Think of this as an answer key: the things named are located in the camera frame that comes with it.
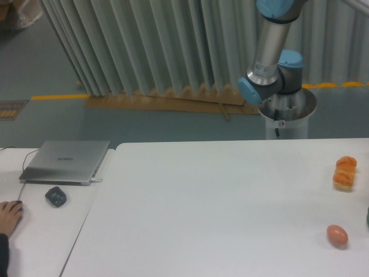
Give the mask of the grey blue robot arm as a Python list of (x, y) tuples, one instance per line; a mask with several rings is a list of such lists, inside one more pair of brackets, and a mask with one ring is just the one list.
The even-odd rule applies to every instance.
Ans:
[(257, 1), (262, 31), (239, 90), (260, 104), (310, 84), (368, 82), (368, 1)]

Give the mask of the person's hand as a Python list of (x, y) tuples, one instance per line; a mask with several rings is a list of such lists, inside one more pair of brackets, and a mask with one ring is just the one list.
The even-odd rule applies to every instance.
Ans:
[(16, 201), (4, 201), (1, 202), (0, 208), (0, 222), (1, 222), (1, 233), (7, 235), (10, 238), (16, 229), (22, 216), (17, 215), (18, 202)]

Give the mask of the dark sleeve forearm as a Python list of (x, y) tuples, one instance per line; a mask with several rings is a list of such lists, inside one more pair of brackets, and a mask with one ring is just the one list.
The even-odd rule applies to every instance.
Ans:
[(7, 269), (9, 265), (9, 239), (6, 234), (1, 233), (0, 242), (1, 277), (7, 277)]

